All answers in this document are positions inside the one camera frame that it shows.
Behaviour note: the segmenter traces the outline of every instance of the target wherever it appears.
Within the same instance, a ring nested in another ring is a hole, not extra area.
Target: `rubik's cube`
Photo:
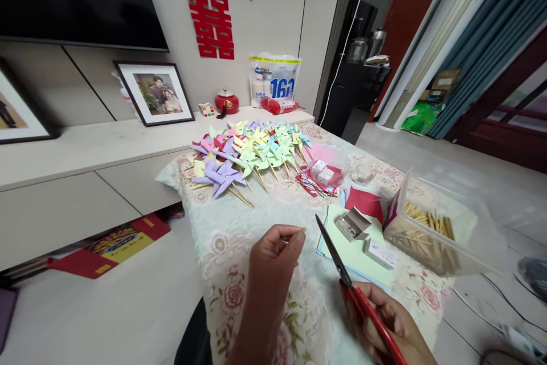
[[[215,115],[215,109],[213,109],[213,105],[210,103],[203,103],[199,104],[199,107],[201,108],[201,114],[205,117],[208,116],[214,116]]]

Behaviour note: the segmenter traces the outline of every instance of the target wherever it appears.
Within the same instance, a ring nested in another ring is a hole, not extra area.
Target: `television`
[[[0,0],[0,39],[168,52],[152,0]]]

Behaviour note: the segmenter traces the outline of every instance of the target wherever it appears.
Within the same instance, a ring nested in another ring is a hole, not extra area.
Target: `teal curtain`
[[[546,19],[547,0],[485,0],[442,64],[460,74],[427,135],[443,138]]]

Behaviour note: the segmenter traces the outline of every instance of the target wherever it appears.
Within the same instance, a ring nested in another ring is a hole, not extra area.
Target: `green bag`
[[[418,100],[401,129],[423,136],[444,109],[444,103]]]

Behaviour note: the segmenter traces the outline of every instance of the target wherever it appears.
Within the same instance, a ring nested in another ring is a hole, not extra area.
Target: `framed photo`
[[[0,58],[0,144],[54,139],[59,136],[27,90]]]
[[[195,120],[174,63],[114,64],[145,126]]]

